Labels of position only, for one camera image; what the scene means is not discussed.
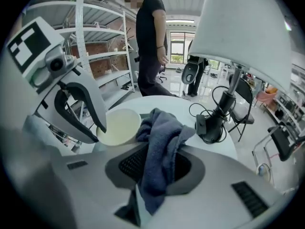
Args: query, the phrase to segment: desk lamp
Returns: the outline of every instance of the desk lamp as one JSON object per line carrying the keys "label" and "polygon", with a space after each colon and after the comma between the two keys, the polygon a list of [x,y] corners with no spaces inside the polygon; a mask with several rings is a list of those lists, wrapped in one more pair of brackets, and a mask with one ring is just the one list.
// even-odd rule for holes
{"label": "desk lamp", "polygon": [[205,119],[201,137],[207,143],[221,138],[225,114],[235,101],[234,92],[242,71],[282,91],[289,89],[290,41],[275,0],[204,0],[189,54],[235,67],[229,89]]}

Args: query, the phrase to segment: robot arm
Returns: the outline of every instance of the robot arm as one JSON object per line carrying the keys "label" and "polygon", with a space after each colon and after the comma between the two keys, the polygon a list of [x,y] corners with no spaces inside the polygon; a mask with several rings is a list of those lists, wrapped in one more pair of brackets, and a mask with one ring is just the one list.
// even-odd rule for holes
{"label": "robot arm", "polygon": [[9,53],[3,57],[10,56],[15,65],[6,67],[5,73],[9,75],[15,66],[31,86],[30,93],[25,92],[31,102],[27,114],[40,116],[77,140],[95,143],[97,137],[66,111],[67,94],[86,103],[94,123],[104,132],[105,104],[95,80],[77,66],[73,56],[64,54],[63,43],[64,38],[46,21],[34,19],[7,44]]}

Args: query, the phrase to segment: pink chair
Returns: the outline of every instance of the pink chair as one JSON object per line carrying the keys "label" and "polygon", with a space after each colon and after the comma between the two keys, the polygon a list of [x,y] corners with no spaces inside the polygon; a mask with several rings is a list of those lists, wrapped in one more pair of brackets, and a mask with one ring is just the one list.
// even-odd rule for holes
{"label": "pink chair", "polygon": [[262,102],[262,104],[270,104],[272,102],[272,100],[274,99],[274,97],[276,96],[276,93],[273,94],[268,94],[265,91],[260,91],[257,95],[256,95],[256,102],[254,104],[254,106],[256,105],[257,101]]}

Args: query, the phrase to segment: white lampshade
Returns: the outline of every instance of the white lampshade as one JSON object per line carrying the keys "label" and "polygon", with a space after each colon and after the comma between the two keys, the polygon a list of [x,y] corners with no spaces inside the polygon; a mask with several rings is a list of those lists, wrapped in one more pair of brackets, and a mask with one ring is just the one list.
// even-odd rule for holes
{"label": "white lampshade", "polygon": [[288,90],[291,49],[275,0],[205,0],[190,55],[231,62]]}

